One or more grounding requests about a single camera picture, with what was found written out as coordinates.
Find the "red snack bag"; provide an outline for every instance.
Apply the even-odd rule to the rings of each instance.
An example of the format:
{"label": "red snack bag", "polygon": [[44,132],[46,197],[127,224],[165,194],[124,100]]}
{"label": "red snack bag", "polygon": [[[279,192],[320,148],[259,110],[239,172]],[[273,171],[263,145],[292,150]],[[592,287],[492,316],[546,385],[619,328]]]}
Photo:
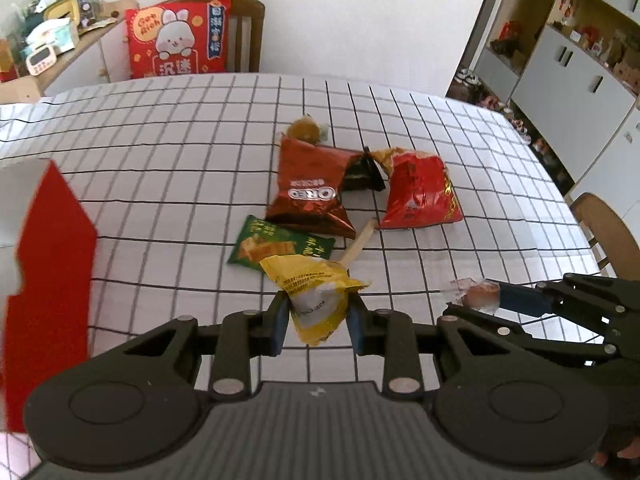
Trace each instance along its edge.
{"label": "red snack bag", "polygon": [[390,179],[380,229],[408,229],[460,222],[462,211],[442,159],[402,148],[372,152]]}
{"label": "red snack bag", "polygon": [[278,196],[265,220],[291,229],[355,238],[338,200],[347,166],[361,152],[314,146],[282,136]]}
{"label": "red snack bag", "polygon": [[131,78],[226,72],[231,0],[128,9]]}

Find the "wooden chair back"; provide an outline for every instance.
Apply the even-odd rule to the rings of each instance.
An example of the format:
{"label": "wooden chair back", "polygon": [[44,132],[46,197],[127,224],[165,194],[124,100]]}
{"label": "wooden chair back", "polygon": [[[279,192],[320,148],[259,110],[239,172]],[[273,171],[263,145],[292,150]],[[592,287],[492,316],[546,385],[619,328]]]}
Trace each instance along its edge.
{"label": "wooden chair back", "polygon": [[[211,0],[167,0],[174,2],[210,2]],[[230,34],[227,35],[227,69],[229,72],[242,72],[242,46],[247,43],[243,36],[243,24],[250,20],[249,33],[249,72],[260,72],[260,51],[262,49],[262,26],[264,24],[264,4],[258,0],[231,0],[231,18],[236,21],[236,33],[233,55],[228,49]]]}
{"label": "wooden chair back", "polygon": [[605,254],[598,268],[602,270],[611,264],[617,277],[640,280],[640,248],[620,217],[591,193],[580,195],[570,209],[593,234],[589,247],[593,249],[599,244]]}

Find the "yellow snack bag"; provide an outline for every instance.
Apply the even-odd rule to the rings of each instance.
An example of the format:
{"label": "yellow snack bag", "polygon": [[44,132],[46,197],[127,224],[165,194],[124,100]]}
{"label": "yellow snack bag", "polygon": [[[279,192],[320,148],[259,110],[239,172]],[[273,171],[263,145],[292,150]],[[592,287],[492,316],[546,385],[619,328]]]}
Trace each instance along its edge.
{"label": "yellow snack bag", "polygon": [[267,276],[291,300],[300,340],[317,346],[347,315],[348,293],[369,286],[347,275],[338,263],[301,254],[269,256],[260,261]]}

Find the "oreo logo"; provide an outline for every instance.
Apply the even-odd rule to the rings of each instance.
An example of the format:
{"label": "oreo logo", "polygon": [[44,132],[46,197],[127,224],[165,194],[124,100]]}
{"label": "oreo logo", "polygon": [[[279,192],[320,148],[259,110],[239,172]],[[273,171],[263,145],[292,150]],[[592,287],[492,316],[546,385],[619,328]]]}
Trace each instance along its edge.
{"label": "oreo logo", "polygon": [[289,189],[289,196],[294,200],[333,200],[337,192],[333,187],[309,187],[306,189]]}

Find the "table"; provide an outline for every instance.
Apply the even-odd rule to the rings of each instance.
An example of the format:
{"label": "table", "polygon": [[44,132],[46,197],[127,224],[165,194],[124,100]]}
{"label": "table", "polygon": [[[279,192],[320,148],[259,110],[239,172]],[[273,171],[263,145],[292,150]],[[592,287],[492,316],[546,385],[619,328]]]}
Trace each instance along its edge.
{"label": "table", "polygon": [[[303,113],[328,123],[330,144],[437,152],[465,214],[457,224],[376,232],[351,267],[371,280],[370,309],[432,323],[442,287],[483,276],[532,285],[594,274],[580,227],[536,157],[499,114],[361,82],[270,74],[175,76],[79,88],[36,105],[0,107],[0,164],[50,156],[100,235],[94,265],[93,354],[182,314],[200,324],[265,309],[276,292],[226,260],[244,218],[264,217],[277,191],[274,136]],[[384,213],[385,192],[346,192],[356,229]],[[332,255],[345,247],[339,239]],[[500,316],[537,337],[595,341],[557,317]],[[196,387],[208,379],[205,359]],[[423,356],[426,387],[437,387]],[[255,358],[258,380],[382,380],[382,358],[356,357],[343,324],[318,348],[292,325],[277,358]]]}

